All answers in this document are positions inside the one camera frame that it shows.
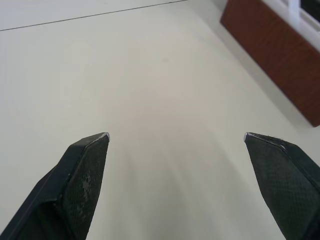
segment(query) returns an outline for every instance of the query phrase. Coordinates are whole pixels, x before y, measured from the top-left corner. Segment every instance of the brown wooden panel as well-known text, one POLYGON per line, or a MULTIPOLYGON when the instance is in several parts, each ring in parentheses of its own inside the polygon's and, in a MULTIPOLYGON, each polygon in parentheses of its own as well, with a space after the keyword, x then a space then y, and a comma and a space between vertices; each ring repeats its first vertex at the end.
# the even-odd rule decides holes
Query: brown wooden panel
POLYGON ((320 53, 261 0, 229 0, 221 23, 313 126, 320 125, 320 53))

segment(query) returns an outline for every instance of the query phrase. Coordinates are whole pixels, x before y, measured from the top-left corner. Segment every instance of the floor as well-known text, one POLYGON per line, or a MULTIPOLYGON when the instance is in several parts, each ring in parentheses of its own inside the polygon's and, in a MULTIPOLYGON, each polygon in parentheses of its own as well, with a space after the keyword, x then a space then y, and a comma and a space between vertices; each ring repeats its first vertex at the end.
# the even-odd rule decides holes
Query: floor
POLYGON ((223 2, 4 2, 17 15, 0 21, 0 230, 68 145, 108 131, 88 240, 284 239, 244 133, 319 164, 320 128, 219 24, 223 2))

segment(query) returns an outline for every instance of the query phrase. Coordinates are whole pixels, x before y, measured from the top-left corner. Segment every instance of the white floor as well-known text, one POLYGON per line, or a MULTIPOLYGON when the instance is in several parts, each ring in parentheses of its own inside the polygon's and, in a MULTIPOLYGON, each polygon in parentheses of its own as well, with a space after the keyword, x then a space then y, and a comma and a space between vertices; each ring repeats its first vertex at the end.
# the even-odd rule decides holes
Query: white floor
POLYGON ((87 239, 283 240, 243 136, 296 143, 319 164, 320 128, 220 15, 189 0, 0 31, 0 230, 68 145, 108 131, 87 239))

